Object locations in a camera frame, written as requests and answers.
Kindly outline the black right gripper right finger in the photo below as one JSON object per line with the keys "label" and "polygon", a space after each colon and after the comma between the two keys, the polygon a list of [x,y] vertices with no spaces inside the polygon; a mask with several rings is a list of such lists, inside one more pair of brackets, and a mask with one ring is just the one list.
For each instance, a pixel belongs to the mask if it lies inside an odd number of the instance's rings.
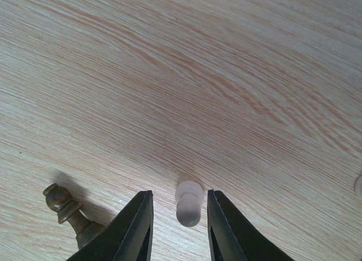
{"label": "black right gripper right finger", "polygon": [[211,260],[292,260],[220,190],[208,190],[207,218]]}

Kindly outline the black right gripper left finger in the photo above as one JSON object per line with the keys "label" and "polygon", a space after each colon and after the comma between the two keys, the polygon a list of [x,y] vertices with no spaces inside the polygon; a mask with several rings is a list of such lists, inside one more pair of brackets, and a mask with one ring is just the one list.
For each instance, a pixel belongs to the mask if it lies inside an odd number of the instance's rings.
{"label": "black right gripper left finger", "polygon": [[138,192],[91,242],[69,260],[151,259],[153,239],[153,193]]}

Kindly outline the white pawn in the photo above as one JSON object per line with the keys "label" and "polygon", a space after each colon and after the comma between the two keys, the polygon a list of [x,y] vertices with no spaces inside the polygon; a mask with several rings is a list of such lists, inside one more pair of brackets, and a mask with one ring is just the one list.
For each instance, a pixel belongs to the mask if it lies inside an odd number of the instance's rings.
{"label": "white pawn", "polygon": [[194,227],[201,219],[204,191],[195,181],[183,181],[175,191],[176,218],[184,227]]}

